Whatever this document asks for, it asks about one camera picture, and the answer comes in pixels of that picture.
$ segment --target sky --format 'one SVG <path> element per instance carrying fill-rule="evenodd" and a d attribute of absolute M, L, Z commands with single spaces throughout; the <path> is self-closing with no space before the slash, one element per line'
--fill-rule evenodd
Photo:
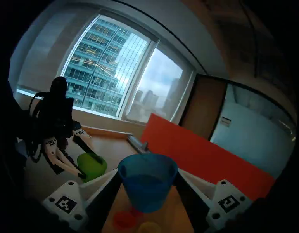
<path fill-rule="evenodd" d="M 115 77 L 119 79 L 118 87 L 123 93 L 139 64 L 148 43 L 135 34 L 131 34 L 123 45 L 116 59 L 118 62 Z M 144 98 L 147 91 L 152 90 L 159 96 L 156 107 L 164 105 L 174 79 L 180 78 L 183 70 L 158 49 L 155 49 L 139 83 L 138 90 L 143 91 Z"/>

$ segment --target cable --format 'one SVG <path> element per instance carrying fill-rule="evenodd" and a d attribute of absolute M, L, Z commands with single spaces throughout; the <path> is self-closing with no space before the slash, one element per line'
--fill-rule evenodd
<path fill-rule="evenodd" d="M 249 14 L 247 13 L 245 7 L 243 6 L 241 0 L 239 0 L 239 5 L 241 6 L 244 14 L 247 17 L 247 20 L 249 22 L 249 25 L 251 26 L 252 32 L 253 32 L 253 38 L 254 38 L 254 43 L 255 43 L 255 61 L 254 61 L 254 78 L 257 78 L 258 75 L 258 42 L 257 42 L 257 36 L 256 36 L 256 29 L 251 21 L 251 18 L 249 17 Z"/>

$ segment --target window sill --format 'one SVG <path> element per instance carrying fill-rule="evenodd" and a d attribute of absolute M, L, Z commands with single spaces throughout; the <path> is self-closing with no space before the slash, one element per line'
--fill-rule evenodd
<path fill-rule="evenodd" d="M 24 90 L 21 90 L 21 89 L 18 89 L 18 88 L 17 88 L 17 92 L 20 93 L 20 94 L 23 94 L 25 96 L 34 97 L 33 93 L 30 93 L 30 92 L 27 92 L 27 91 L 24 91 Z M 88 110 L 88 109 L 80 108 L 80 107 L 76 107 L 76 106 L 73 106 L 73 109 L 75 109 L 77 111 L 82 111 L 82 112 L 90 113 L 90 114 L 93 114 L 93 115 L 97 115 L 97 116 L 100 116 L 100 117 L 106 117 L 106 118 L 110 118 L 110 119 L 113 119 L 113 120 L 126 122 L 126 123 L 129 123 L 129 124 L 142 125 L 142 126 L 146 125 L 146 123 L 136 123 L 136 122 L 131 122 L 131 121 L 127 121 L 127 120 L 121 120 L 119 117 L 116 117 L 116 116 L 110 116 L 110 115 L 107 115 L 107 114 L 98 113 L 98 112 L 95 112 L 95 111 L 92 111 L 92 110 Z"/>

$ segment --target glass wall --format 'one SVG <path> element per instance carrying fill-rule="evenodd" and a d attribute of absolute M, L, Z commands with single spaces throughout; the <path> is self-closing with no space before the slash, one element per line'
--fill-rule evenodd
<path fill-rule="evenodd" d="M 228 84 L 211 142 L 277 178 L 292 153 L 296 126 L 278 106 Z"/>

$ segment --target window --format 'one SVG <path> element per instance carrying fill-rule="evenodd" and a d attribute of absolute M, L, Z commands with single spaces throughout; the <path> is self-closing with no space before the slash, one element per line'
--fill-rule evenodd
<path fill-rule="evenodd" d="M 62 71 L 75 106 L 140 123 L 151 113 L 172 119 L 193 69 L 144 34 L 102 15 L 90 24 Z"/>

